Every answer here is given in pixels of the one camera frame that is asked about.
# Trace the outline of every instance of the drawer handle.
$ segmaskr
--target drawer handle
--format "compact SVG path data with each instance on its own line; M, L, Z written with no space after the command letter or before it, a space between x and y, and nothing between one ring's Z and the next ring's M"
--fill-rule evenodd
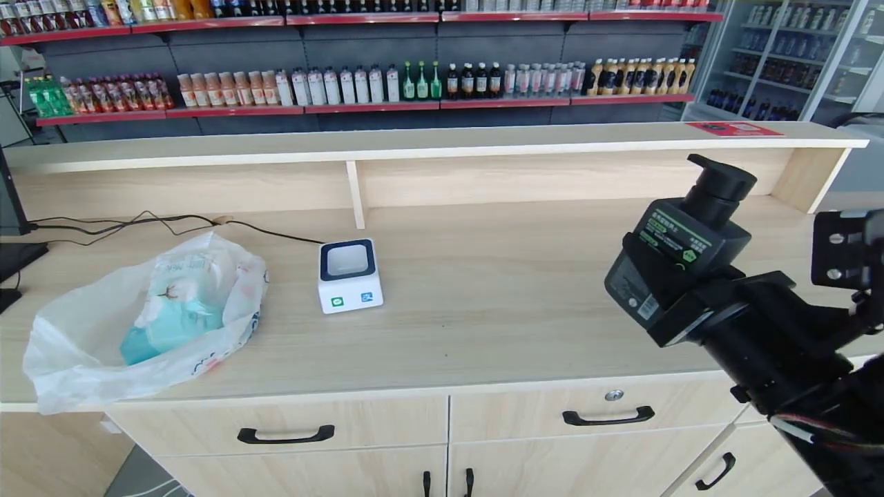
M255 428L242 428L240 434L236 436L236 440L247 444L306 444L310 442L321 442L328 440L334 436L334 424L323 424L319 427L319 431L312 437L306 439L280 439L265 440L256 437L258 431Z
M643 421L647 421L654 417L654 409L651 409L651 406L639 406L636 408L636 417L628 417L626 419L607 419L604 421L589 421L587 419L583 419L580 415L577 414L576 411L566 410L561 413L562 419L565 420L565 424L571 424L572 426L605 426L607 424L629 424L629 423L642 423Z
M700 492L709 490L710 488L714 487L715 484L720 482L721 479L724 478L725 475L727 475L732 469L734 469L734 465L736 464L736 457L734 457L733 454L726 452L721 457L721 459L724 459L724 471L722 471L721 474L708 485L702 479L697 480L697 483L694 484L697 486L697 490L699 490Z
M467 493L463 497L473 497L473 481L475 477L473 476L473 469L467 468Z

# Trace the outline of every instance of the counter top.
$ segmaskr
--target counter top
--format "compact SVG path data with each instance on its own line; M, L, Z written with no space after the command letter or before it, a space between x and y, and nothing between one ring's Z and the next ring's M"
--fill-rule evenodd
M719 137L684 123L630 123L188 136L19 147L4 153L18 175L533 153L772 147L850 149L862 148L867 143L851 134L813 123L765 122L763 126L783 136Z
M350 210L238 215L265 229L323 241L374 238L385 304L325 316L316 294L315 245L244 226L219 227L219 234L267 261L271 283L261 324L243 349L207 374L130 402L462 392L516 382L717 369L693 345L657 348L602 286L622 235L648 202L377 208L364 231L343 227ZM812 216L760 196L743 202L734 220L754 236L736 261L740 269L783 270L808 301L850 304L849 292L810 285ZM176 229L196 226L183 223ZM29 237L37 235L58 238L40 232ZM0 408L35 410L21 358L42 305L181 241L162 226L136 226L89 248L54 244L28 266L21 273L25 296L0 315ZM860 356L883 348L884 338L864 337L847 352Z

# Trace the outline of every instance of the white plastic bag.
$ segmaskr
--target white plastic bag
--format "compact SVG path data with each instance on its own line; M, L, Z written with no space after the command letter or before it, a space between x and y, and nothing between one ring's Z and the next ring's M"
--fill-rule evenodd
M224 250L235 263L224 327L159 356L127 366L119 352L120 342L144 306L156 258L118 269L37 312L23 369L34 382L41 413L156 394L203 374L248 341L267 291L263 259L214 233L197 236L165 254L200 249Z

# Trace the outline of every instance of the cabinet door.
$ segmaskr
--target cabinet door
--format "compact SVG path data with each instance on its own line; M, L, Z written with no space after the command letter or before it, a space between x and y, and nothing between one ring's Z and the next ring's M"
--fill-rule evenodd
M453 444L449 497L656 497L723 429Z
M425 471L445 495L445 446L157 461L196 497L423 497Z
M722 477L728 460L731 468ZM706 450L679 478L672 497L808 497L821 487L771 425L756 424L735 428L720 444Z

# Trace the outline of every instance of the monitor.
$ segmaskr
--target monitor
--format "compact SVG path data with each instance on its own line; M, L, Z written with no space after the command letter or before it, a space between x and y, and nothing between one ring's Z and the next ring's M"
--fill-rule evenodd
M0 235L16 236L34 229L21 207L19 194L12 184L12 173L6 155L0 149ZM0 283L11 278L25 266L47 252L46 243L8 243L0 241ZM0 312L21 297L19 284L15 288L0 288Z

